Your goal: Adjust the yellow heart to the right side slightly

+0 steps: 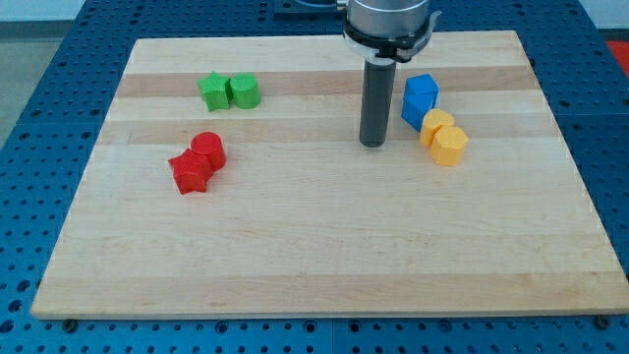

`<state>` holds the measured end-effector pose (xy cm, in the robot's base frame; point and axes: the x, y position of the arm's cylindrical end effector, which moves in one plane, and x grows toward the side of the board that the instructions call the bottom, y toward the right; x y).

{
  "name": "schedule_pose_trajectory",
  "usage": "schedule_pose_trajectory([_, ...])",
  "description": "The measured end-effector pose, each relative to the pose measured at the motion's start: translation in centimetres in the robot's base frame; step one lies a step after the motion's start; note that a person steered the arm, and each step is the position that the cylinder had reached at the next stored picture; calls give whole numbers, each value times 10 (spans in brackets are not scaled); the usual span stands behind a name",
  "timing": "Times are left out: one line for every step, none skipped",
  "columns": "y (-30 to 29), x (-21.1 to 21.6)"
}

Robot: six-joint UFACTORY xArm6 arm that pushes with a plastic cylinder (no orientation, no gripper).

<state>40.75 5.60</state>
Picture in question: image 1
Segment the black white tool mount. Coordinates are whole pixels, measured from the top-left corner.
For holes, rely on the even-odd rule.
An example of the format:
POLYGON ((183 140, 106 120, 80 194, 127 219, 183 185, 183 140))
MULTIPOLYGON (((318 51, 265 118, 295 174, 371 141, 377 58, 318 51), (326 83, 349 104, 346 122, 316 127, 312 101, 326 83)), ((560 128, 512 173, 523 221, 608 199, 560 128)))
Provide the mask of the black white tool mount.
POLYGON ((371 64, 408 63, 429 44, 440 17, 441 12, 435 11, 417 31, 399 37, 376 37, 366 34, 346 20, 343 23, 343 38, 352 51, 371 64))

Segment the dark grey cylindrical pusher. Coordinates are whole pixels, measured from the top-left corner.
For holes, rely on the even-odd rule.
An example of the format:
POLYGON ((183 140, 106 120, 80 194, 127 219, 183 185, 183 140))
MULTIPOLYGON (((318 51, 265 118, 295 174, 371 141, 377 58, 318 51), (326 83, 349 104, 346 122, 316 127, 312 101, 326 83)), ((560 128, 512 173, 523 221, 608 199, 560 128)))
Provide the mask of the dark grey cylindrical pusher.
POLYGON ((359 141, 367 148, 385 142, 394 86, 396 63, 365 63, 359 141))

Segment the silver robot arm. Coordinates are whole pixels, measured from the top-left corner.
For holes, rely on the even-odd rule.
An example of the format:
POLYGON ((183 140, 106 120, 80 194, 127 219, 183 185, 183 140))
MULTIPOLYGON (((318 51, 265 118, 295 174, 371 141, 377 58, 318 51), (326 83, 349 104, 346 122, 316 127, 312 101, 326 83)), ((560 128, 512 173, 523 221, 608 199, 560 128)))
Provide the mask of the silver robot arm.
POLYGON ((442 16, 429 0, 343 0, 346 45, 365 62, 359 142, 379 148, 386 139, 396 67, 429 44, 442 16))

